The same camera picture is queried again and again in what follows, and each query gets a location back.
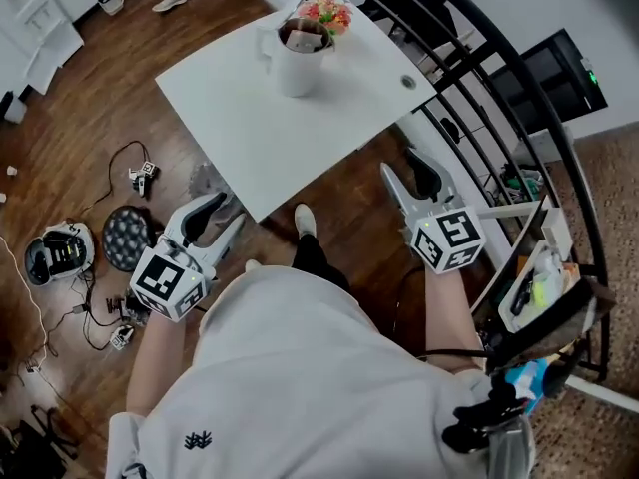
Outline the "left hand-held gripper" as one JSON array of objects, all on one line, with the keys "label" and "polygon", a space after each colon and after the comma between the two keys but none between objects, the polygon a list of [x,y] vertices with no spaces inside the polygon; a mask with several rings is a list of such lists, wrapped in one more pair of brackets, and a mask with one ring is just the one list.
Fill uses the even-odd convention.
[{"label": "left hand-held gripper", "polygon": [[130,288],[146,308],[178,322],[208,294],[217,264],[232,248],[246,215],[240,214],[210,246],[197,245],[225,192],[199,196],[177,208],[153,247],[147,247],[132,275]]}]

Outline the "white cabinet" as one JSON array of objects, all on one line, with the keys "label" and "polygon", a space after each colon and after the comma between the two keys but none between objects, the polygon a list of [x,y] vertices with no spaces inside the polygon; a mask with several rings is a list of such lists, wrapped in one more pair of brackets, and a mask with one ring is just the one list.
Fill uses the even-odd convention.
[{"label": "white cabinet", "polygon": [[57,0],[0,0],[0,95],[27,87],[44,95],[83,46]]}]

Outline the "small gripper with marker block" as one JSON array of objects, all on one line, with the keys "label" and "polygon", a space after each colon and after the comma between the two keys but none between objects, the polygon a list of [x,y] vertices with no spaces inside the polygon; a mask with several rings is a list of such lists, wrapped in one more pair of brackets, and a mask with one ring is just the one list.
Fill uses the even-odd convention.
[{"label": "small gripper with marker block", "polygon": [[158,167],[150,161],[145,161],[139,170],[129,170],[129,180],[132,182],[133,189],[141,198],[146,199],[148,197],[151,182],[158,171]]},{"label": "small gripper with marker block", "polygon": [[111,346],[118,351],[123,350],[130,343],[134,331],[135,328],[131,324],[118,326],[110,335]]}]

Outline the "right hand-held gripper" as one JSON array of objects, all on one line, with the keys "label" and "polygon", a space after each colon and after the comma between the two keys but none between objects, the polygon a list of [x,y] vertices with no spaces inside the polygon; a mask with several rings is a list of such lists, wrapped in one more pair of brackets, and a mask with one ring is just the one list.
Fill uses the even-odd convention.
[{"label": "right hand-held gripper", "polygon": [[435,274],[472,264],[486,243],[474,207],[464,204],[450,172],[435,158],[415,148],[405,155],[421,199],[387,163],[380,164],[380,174],[404,215],[407,244]]}]

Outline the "white rectangular box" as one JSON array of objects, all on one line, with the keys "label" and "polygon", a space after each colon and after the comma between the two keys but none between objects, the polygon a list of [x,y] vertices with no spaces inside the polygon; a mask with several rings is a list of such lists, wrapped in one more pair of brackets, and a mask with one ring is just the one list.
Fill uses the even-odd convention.
[{"label": "white rectangular box", "polygon": [[559,254],[561,260],[568,261],[573,240],[563,210],[548,209],[541,224],[541,231],[548,245]]}]

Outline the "round black dimpled disc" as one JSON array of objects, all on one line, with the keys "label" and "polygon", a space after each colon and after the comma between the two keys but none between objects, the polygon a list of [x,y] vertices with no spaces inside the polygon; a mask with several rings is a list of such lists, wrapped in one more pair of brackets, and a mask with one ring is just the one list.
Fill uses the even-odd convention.
[{"label": "round black dimpled disc", "polygon": [[107,217],[102,230],[102,250],[107,262],[122,272],[136,269],[144,250],[155,245],[148,214],[140,208],[121,206]]}]

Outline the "white and black headset case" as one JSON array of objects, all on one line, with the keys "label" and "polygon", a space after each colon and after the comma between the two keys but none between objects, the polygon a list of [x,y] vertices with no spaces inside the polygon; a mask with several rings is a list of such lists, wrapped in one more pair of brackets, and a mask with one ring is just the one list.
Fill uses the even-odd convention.
[{"label": "white and black headset case", "polygon": [[24,252],[27,277],[36,286],[77,276],[89,269],[94,259],[93,234],[78,222],[64,221],[47,227]]}]

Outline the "white pitcher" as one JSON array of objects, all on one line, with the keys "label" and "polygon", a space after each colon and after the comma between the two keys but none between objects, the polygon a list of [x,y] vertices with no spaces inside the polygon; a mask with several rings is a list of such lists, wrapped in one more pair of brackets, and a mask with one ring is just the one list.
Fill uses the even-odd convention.
[{"label": "white pitcher", "polygon": [[[259,26],[256,36],[258,59],[263,61],[272,85],[283,95],[298,98],[311,92],[320,78],[324,54],[334,47],[328,29],[312,20],[297,17],[304,0],[289,0],[266,26]],[[324,48],[310,54],[297,53],[286,47],[292,30],[322,34]]]}]

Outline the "person's left forearm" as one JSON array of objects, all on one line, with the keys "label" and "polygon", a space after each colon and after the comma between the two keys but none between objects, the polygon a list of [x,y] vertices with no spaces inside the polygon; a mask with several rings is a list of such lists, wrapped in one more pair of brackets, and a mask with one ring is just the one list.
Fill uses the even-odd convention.
[{"label": "person's left forearm", "polygon": [[179,322],[152,313],[131,372],[125,411],[149,417],[163,408],[171,389],[185,371],[187,339],[199,338],[200,312]]}]

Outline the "black folding stand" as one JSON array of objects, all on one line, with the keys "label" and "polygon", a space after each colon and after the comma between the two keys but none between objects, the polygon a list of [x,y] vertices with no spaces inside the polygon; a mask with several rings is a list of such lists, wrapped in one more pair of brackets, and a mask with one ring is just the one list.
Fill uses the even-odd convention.
[{"label": "black folding stand", "polygon": [[0,479],[63,479],[61,454],[76,460],[79,442],[63,431],[56,408],[33,404],[30,410],[36,427],[25,420],[15,429],[0,425]]}]

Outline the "black monitor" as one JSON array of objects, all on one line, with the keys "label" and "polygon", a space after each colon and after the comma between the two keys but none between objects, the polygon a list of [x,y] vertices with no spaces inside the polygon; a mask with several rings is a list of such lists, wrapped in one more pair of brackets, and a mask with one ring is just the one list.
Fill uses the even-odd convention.
[{"label": "black monitor", "polygon": [[[521,58],[562,123],[608,107],[589,61],[581,54],[566,30],[557,31],[523,52]],[[511,69],[501,67],[490,75],[490,80],[527,134],[546,128],[532,100]]]}]

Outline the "person's right forearm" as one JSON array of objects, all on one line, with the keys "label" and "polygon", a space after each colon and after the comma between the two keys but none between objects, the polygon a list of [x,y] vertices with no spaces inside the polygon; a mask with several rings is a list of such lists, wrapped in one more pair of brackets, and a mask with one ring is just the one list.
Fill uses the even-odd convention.
[{"label": "person's right forearm", "polygon": [[458,270],[425,269],[425,350],[482,350]]}]

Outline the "white paper piece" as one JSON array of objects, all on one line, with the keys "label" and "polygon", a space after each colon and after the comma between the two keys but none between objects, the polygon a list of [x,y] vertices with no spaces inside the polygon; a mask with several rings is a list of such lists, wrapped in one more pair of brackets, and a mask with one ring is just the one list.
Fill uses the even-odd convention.
[{"label": "white paper piece", "polygon": [[297,53],[314,53],[324,48],[323,35],[303,30],[292,30],[286,41],[286,47]]}]

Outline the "blue and white plastic bag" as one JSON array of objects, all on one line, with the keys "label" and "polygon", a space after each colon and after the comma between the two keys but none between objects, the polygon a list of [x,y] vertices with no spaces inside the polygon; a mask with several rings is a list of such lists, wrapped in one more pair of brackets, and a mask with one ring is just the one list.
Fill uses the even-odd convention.
[{"label": "blue and white plastic bag", "polygon": [[531,360],[522,366],[510,368],[505,381],[514,386],[516,398],[525,401],[524,413],[530,415],[544,396],[543,379],[549,361],[546,358]]}]

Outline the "person's white shoe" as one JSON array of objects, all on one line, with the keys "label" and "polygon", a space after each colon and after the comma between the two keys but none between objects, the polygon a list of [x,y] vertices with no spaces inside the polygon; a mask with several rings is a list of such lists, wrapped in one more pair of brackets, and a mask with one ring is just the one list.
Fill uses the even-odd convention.
[{"label": "person's white shoe", "polygon": [[317,222],[311,208],[306,204],[298,204],[294,212],[294,222],[300,238],[317,236]]}]

